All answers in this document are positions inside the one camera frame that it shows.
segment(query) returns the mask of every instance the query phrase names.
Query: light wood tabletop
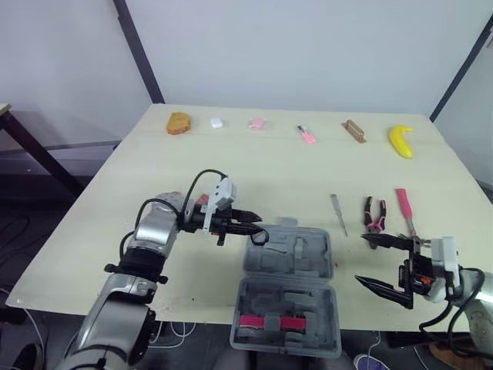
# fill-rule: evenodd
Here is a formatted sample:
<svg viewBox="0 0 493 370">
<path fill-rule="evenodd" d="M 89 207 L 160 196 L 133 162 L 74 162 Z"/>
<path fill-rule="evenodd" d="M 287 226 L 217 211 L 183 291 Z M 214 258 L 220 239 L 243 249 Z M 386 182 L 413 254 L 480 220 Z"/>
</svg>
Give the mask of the light wood tabletop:
<svg viewBox="0 0 493 370">
<path fill-rule="evenodd" d="M 172 112 L 192 116 L 183 135 L 166 133 Z M 225 126 L 213 129 L 210 119 Z M 263 132 L 248 128 L 249 119 L 267 121 Z M 352 119 L 365 132 L 357 143 L 341 126 Z M 305 143 L 296 130 L 303 124 L 317 138 Z M 414 127 L 407 139 L 414 158 L 400 157 L 388 140 L 397 124 Z M 340 327 L 383 331 L 417 331 L 444 304 L 415 297 L 409 311 L 379 298 L 354 278 L 377 278 L 397 286 L 397 269 L 406 254 L 373 251 L 365 233 L 367 196 L 387 201 L 388 234 L 407 234 L 396 187 L 407 188 L 418 234 L 454 236 L 464 267 L 490 271 L 493 261 L 493 210 L 436 127 L 422 115 L 390 113 L 296 112 L 156 104 L 122 141 L 29 265 L 8 298 L 14 307 L 85 315 L 117 263 L 119 242 L 132 230 L 137 210 L 147 198 L 186 192 L 195 175 L 216 168 L 236 184 L 233 207 L 252 210 L 265 223 L 281 217 L 298 219 L 301 227 L 319 227 L 331 239 Z M 195 199 L 209 193 L 217 178 L 204 177 Z M 339 225 L 330 195 L 337 194 L 349 236 Z M 151 308 L 157 319 L 228 324 L 233 319 L 237 289 L 245 277 L 242 260 L 247 239 L 179 234 L 165 263 L 169 277 L 160 285 Z M 468 330 L 462 318 L 455 330 Z"/>
</svg>

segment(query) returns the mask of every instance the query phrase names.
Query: pink pliers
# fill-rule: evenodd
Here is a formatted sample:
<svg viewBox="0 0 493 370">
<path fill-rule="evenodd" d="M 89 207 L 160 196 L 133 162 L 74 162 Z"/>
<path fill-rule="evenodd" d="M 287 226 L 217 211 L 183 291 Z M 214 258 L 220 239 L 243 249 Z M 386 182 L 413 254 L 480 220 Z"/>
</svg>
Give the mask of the pink pliers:
<svg viewBox="0 0 493 370">
<path fill-rule="evenodd" d="M 373 197 L 368 197 L 367 202 L 364 205 L 364 226 L 367 227 L 371 234 L 379 234 L 381 231 L 385 230 L 385 217 L 387 216 L 387 207 L 385 205 L 385 200 L 380 201 L 380 216 L 377 222 L 374 222 L 371 218 L 371 202 Z M 371 249 L 376 249 L 377 245 L 370 242 Z"/>
</svg>

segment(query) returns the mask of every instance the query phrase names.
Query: tool case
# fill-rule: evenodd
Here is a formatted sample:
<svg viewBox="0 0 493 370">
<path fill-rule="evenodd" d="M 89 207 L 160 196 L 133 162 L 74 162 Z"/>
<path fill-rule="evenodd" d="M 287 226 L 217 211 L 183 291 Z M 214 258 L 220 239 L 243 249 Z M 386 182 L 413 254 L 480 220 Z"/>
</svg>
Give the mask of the tool case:
<svg viewBox="0 0 493 370">
<path fill-rule="evenodd" d="M 329 234 L 294 219 L 263 225 L 269 241 L 248 241 L 231 326 L 236 349 L 338 358 L 341 352 Z"/>
</svg>

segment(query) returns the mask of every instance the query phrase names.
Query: shoe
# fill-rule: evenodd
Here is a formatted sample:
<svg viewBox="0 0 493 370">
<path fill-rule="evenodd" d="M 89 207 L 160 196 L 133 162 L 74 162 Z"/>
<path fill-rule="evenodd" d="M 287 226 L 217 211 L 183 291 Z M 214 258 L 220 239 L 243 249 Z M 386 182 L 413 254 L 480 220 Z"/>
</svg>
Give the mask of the shoe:
<svg viewBox="0 0 493 370">
<path fill-rule="evenodd" d="M 382 361 L 368 357 L 366 353 L 356 356 L 353 364 L 357 370 L 390 370 Z"/>
<path fill-rule="evenodd" d="M 43 353 L 40 345 L 26 345 L 15 359 L 14 368 L 22 370 L 42 370 Z"/>
</svg>

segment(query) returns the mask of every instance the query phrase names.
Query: toy banana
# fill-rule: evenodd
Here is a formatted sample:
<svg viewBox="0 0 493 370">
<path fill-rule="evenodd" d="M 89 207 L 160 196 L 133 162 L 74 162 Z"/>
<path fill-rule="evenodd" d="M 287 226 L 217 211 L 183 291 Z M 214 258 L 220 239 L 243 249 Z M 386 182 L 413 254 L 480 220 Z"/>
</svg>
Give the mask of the toy banana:
<svg viewBox="0 0 493 370">
<path fill-rule="evenodd" d="M 410 131 L 414 131 L 414 129 L 412 127 L 397 125 L 391 129 L 388 135 L 396 151 L 404 158 L 408 159 L 413 157 L 413 150 L 404 138 L 404 133 Z"/>
</svg>

